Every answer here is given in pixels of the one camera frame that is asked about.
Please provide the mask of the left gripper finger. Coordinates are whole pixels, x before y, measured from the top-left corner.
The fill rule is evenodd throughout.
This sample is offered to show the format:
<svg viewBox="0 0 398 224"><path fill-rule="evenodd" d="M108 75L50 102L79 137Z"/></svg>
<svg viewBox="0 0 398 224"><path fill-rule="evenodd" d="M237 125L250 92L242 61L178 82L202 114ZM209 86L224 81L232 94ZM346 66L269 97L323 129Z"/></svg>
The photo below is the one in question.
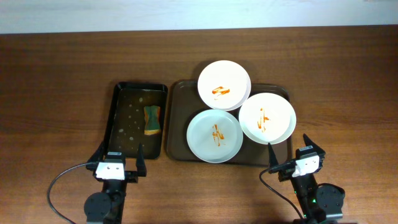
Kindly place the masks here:
<svg viewBox="0 0 398 224"><path fill-rule="evenodd" d="M142 144L139 143L139 147L137 150L137 158L136 158L136 168L137 168L137 176L138 177L146 177L147 176L147 168L144 161L144 153Z"/></svg>
<svg viewBox="0 0 398 224"><path fill-rule="evenodd" d="M102 141L98 146L97 150L93 153L93 155L88 159L88 162L99 162L103 157L103 149L104 142Z"/></svg>

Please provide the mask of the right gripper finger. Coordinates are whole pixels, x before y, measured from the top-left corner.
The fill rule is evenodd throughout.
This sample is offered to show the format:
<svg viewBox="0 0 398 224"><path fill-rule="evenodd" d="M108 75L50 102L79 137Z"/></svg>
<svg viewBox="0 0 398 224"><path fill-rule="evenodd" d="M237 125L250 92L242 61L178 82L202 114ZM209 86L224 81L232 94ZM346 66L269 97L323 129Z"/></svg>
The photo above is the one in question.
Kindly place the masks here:
<svg viewBox="0 0 398 224"><path fill-rule="evenodd" d="M272 148L272 144L268 143L267 147L268 147L268 152L269 152L269 168L273 168L273 167L277 166L279 163L277 161L276 155Z"/></svg>
<svg viewBox="0 0 398 224"><path fill-rule="evenodd" d="M306 146L312 146L317 153L323 153L323 149L315 144L306 134L303 134L303 140Z"/></svg>

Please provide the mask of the orange green scrub sponge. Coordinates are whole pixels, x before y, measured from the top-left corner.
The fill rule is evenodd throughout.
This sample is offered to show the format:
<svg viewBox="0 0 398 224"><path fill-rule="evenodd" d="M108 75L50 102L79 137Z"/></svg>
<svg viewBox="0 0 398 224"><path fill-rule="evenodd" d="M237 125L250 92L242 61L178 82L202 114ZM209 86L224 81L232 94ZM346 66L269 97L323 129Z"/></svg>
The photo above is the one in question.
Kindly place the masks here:
<svg viewBox="0 0 398 224"><path fill-rule="evenodd" d="M147 136L161 133L160 127L160 107L145 106L144 107L144 134Z"/></svg>

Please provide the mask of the pale blue plate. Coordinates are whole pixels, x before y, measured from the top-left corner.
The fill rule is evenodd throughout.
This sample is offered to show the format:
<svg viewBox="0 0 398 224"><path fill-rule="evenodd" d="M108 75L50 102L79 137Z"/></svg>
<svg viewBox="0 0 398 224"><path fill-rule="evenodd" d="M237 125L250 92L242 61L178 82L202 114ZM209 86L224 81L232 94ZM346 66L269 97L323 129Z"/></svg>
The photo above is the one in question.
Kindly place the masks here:
<svg viewBox="0 0 398 224"><path fill-rule="evenodd" d="M222 110L205 110L189 123L186 133L191 152L201 161L218 164L232 159L243 145L238 120Z"/></svg>

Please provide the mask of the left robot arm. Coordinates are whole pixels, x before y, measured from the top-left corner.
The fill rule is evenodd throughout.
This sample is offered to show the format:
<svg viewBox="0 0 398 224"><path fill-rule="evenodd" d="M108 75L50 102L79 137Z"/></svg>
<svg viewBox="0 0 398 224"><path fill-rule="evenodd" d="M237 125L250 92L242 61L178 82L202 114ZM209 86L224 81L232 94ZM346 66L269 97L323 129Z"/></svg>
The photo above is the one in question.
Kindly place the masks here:
<svg viewBox="0 0 398 224"><path fill-rule="evenodd" d="M126 155L105 151L101 143L88 159L86 168L103 184L100 192L90 195L84 204L87 223L121 223L127 184L138 183L139 177L147 175L142 144L139 144L136 170L126 170Z"/></svg>

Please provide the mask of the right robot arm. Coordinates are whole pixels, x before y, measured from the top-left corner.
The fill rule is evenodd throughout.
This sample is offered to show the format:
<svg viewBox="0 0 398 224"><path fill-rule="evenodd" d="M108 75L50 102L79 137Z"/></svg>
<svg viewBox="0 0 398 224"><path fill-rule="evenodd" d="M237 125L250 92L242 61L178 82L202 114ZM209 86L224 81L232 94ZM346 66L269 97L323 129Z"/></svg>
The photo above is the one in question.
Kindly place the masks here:
<svg viewBox="0 0 398 224"><path fill-rule="evenodd" d="M339 186L321 183L314 174L323 167L326 152L306 134L305 147L295 151L295 158L283 164L277 162L272 145L268 145L269 168L265 171L278 174L280 182L290 181L300 208L294 207L299 218L294 223L337 223L343 218L345 191Z"/></svg>

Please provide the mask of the black water tray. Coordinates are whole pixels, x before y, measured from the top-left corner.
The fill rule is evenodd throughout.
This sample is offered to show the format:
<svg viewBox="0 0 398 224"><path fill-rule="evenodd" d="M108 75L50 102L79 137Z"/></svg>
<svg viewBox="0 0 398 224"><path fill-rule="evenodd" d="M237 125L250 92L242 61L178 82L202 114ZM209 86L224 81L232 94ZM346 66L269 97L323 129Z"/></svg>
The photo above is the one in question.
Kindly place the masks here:
<svg viewBox="0 0 398 224"><path fill-rule="evenodd" d="M157 159L162 147L162 133L144 134L144 108L160 108L160 128L164 128L168 88L164 84L119 82L113 90L108 122L103 139L104 151L137 157L139 144L145 159Z"/></svg>

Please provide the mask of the white plate right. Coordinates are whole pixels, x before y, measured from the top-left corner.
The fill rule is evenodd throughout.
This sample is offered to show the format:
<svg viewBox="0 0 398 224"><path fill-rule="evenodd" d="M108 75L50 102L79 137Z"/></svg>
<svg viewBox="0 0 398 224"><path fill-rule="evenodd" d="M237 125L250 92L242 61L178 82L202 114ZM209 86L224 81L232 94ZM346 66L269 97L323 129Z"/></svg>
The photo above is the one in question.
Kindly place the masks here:
<svg viewBox="0 0 398 224"><path fill-rule="evenodd" d="M238 115L243 133L259 144L278 144L295 130L297 118L293 106L275 93L250 96Z"/></svg>

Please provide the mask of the white plate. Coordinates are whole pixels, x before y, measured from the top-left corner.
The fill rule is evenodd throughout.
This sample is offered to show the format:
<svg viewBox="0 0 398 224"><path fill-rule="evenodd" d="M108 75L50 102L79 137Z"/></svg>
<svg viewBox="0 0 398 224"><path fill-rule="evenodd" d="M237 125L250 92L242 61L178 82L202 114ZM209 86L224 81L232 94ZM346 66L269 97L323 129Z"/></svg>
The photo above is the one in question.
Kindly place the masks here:
<svg viewBox="0 0 398 224"><path fill-rule="evenodd" d="M243 133L259 144L278 144L295 130L297 118L293 106L275 93L250 96L238 115Z"/></svg>
<svg viewBox="0 0 398 224"><path fill-rule="evenodd" d="M251 79L240 64L219 60L201 71L197 88L200 98L210 108L232 111L248 99Z"/></svg>

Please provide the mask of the white plate top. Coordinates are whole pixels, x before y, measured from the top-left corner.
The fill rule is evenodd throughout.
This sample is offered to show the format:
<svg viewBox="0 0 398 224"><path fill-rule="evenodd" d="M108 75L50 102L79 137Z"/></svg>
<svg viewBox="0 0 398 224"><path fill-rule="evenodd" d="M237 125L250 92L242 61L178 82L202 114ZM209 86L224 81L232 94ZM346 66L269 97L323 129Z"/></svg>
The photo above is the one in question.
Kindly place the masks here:
<svg viewBox="0 0 398 224"><path fill-rule="evenodd" d="M219 60L201 71L197 88L200 98L210 108L232 111L248 99L251 79L240 64Z"/></svg>

